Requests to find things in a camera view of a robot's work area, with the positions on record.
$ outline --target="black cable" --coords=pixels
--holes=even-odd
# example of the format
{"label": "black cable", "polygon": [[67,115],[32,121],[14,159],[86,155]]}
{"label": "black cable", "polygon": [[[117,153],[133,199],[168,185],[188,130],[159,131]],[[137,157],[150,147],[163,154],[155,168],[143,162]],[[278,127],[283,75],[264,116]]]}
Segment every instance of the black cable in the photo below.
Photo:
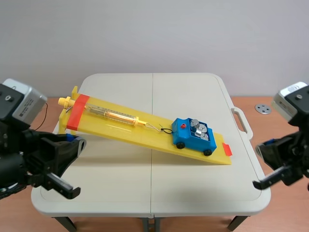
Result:
{"label": "black cable", "polygon": [[40,124],[40,126],[37,128],[37,129],[35,129],[35,131],[36,130],[38,130],[42,125],[43,125],[43,123],[45,122],[45,119],[46,119],[46,115],[47,115],[47,109],[48,109],[48,104],[45,102],[45,104],[46,104],[46,111],[45,111],[45,117],[44,117],[44,120],[43,120],[43,122]]}
{"label": "black cable", "polygon": [[165,132],[166,134],[173,134],[173,131],[169,128],[161,128],[161,130]]}

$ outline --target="black wheel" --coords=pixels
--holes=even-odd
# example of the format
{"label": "black wheel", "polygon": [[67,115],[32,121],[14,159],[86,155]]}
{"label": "black wheel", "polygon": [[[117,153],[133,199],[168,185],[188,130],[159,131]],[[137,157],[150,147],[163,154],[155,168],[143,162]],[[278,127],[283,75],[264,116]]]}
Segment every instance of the black wheel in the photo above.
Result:
{"label": "black wheel", "polygon": [[204,156],[210,156],[212,154],[212,151],[207,149],[205,151],[203,151]]}
{"label": "black wheel", "polygon": [[185,144],[183,142],[179,142],[179,143],[176,143],[176,147],[178,149],[184,149],[185,148]]}

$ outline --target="red strip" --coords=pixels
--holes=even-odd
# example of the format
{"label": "red strip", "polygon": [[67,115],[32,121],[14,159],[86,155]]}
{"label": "red strip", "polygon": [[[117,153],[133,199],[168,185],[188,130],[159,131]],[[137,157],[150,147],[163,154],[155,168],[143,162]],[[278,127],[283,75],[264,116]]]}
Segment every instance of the red strip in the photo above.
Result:
{"label": "red strip", "polygon": [[70,130],[77,131],[79,121],[81,120],[85,105],[89,99],[89,96],[86,95],[79,95],[76,99],[75,104],[72,108],[72,112],[70,118],[67,123],[67,128]]}
{"label": "red strip", "polygon": [[226,156],[232,156],[233,154],[232,154],[230,146],[225,143],[222,143],[222,145],[223,145],[223,149],[224,149]]}

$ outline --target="blue toy car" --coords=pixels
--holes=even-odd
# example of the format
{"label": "blue toy car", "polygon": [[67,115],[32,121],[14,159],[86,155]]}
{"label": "blue toy car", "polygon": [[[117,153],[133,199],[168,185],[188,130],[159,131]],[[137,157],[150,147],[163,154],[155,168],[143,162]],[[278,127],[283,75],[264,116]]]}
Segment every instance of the blue toy car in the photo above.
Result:
{"label": "blue toy car", "polygon": [[210,156],[217,148],[212,129],[196,119],[177,118],[172,123],[173,143],[178,149],[189,148]]}

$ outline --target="yellow acrylic board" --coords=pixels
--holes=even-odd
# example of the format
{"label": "yellow acrylic board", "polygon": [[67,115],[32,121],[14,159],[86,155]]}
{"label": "yellow acrylic board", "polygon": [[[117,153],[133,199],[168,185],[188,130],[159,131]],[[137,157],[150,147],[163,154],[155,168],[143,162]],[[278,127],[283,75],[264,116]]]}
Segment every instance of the yellow acrylic board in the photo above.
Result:
{"label": "yellow acrylic board", "polygon": [[[72,92],[73,99],[77,99],[79,96],[76,91],[77,87],[75,87]],[[128,107],[120,106],[92,97],[89,98],[87,103],[115,110],[128,115],[138,116],[139,120],[149,122],[156,128],[161,128],[162,126],[163,128],[171,129],[171,125],[173,123],[172,120],[166,118],[154,116],[145,112],[137,111]],[[64,133],[70,114],[71,110],[66,112],[64,109],[62,111],[59,117],[59,133]],[[224,142],[223,137],[217,133],[214,133],[217,149],[213,152],[212,155],[206,157],[200,151],[195,151],[188,148],[178,149],[176,145],[173,144],[171,134],[158,132],[155,129],[147,128],[143,125],[132,126],[126,123],[102,118],[87,111],[84,111],[82,114],[78,125],[78,131],[210,163],[231,164],[231,159],[225,154],[222,145]]]}

